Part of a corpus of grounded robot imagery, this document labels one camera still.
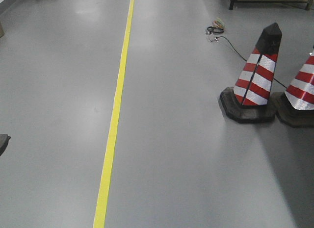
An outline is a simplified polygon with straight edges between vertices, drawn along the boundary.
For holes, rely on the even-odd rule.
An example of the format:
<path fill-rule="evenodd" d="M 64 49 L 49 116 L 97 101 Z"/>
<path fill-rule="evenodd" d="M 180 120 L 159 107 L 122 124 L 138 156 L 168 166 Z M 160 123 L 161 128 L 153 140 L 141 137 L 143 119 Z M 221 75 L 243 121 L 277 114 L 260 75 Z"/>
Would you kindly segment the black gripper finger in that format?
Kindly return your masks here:
<path fill-rule="evenodd" d="M 6 150 L 11 137 L 8 134 L 0 134 L 0 155 Z"/>

